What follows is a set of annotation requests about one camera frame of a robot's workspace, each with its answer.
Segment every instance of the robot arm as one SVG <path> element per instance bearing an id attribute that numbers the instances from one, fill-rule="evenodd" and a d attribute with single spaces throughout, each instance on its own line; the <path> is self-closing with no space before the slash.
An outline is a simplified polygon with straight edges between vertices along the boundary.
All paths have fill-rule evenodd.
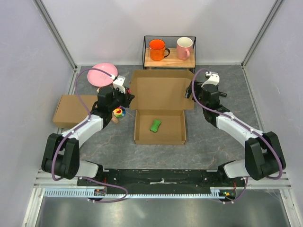
<path id="1" fill-rule="evenodd" d="M 282 168 L 285 169 L 286 163 L 277 135 L 273 132 L 264 133 L 254 129 L 236 118 L 229 109 L 220 104 L 219 96 L 226 96 L 226 94 L 219 92 L 219 75 L 214 72 L 208 72 L 205 77 L 208 80 L 204 83 L 194 82 L 195 95 L 203 106 L 217 112 L 214 113 L 203 108 L 205 119 L 214 127 L 230 134 L 245 148 L 245 158 L 243 160 L 225 163 L 219 167 L 221 175 L 225 178 L 250 176 L 254 180 L 259 180 L 279 171 L 274 155 L 253 131 L 262 135 L 272 146 L 281 161 Z M 190 84 L 186 89 L 185 98 L 190 97 L 191 88 Z"/>
<path id="2" fill-rule="evenodd" d="M 114 82 L 114 87 L 106 86 L 100 89 L 98 100 L 94 103 L 90 116 L 62 134 L 51 134 L 46 143 L 42 161 L 42 170 L 51 173 L 53 158 L 60 142 L 66 138 L 58 154 L 54 172 L 57 176 L 72 179 L 74 176 L 95 177 L 98 165 L 80 161 L 79 150 L 85 141 L 93 134 L 104 129 L 112 119 L 112 112 L 119 106 L 129 107 L 134 96 L 129 89 L 124 87 L 125 77 L 119 76 Z"/>

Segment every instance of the cardboard box lid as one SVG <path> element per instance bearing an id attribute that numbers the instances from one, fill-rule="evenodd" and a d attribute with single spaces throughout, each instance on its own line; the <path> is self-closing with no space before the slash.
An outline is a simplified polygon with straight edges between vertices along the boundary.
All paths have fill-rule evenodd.
<path id="1" fill-rule="evenodd" d="M 190 110 L 191 98 L 184 98 L 194 74 L 188 70 L 135 70 L 131 93 L 135 98 L 131 109 L 136 110 Z"/>
<path id="2" fill-rule="evenodd" d="M 97 96 L 81 96 L 89 109 L 97 101 Z M 62 95 L 53 122 L 58 127 L 69 128 L 80 123 L 88 115 L 76 95 Z"/>

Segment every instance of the wooden tray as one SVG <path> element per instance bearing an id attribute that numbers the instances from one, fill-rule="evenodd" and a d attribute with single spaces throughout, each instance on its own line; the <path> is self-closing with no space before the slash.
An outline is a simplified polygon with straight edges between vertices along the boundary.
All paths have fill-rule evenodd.
<path id="1" fill-rule="evenodd" d="M 161 61 L 154 61 L 150 58 L 150 49 L 146 48 L 144 67 L 145 68 L 195 68 L 195 53 L 191 51 L 190 57 L 186 60 L 177 58 L 177 49 L 170 48 L 170 55 Z"/>

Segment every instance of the pink plate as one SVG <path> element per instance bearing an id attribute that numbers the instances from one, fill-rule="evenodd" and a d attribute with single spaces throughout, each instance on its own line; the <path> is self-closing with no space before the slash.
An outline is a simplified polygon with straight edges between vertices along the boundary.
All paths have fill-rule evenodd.
<path id="1" fill-rule="evenodd" d="M 110 63 L 100 63 L 95 65 L 93 68 L 97 68 L 108 72 L 111 75 L 118 76 L 117 68 Z M 90 70 L 87 74 L 87 79 L 90 84 L 96 87 L 104 87 L 113 83 L 113 79 L 111 79 L 107 74 L 97 70 Z"/>

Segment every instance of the gray marble floor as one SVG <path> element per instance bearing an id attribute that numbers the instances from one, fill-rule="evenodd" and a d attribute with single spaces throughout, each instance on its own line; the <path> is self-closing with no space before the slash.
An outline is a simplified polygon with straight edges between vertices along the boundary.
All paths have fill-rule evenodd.
<path id="1" fill-rule="evenodd" d="M 141 66 L 117 66 L 119 75 L 129 83 L 133 71 Z M 257 128 L 258 123 L 240 65 L 204 65 L 220 75 L 222 104 L 237 117 Z M 87 74 L 79 78 L 82 95 L 96 95 L 96 87 L 87 81 Z M 198 77 L 204 81 L 204 75 Z M 213 127 L 203 116 L 202 109 L 186 111 L 187 142 L 183 146 L 136 145 L 134 143 L 135 111 L 127 109 L 119 124 L 112 122 L 93 135 L 80 149 L 81 160 L 102 164 L 105 168 L 175 168 L 216 169 L 218 165 L 244 158 L 244 148 L 230 135 Z"/>

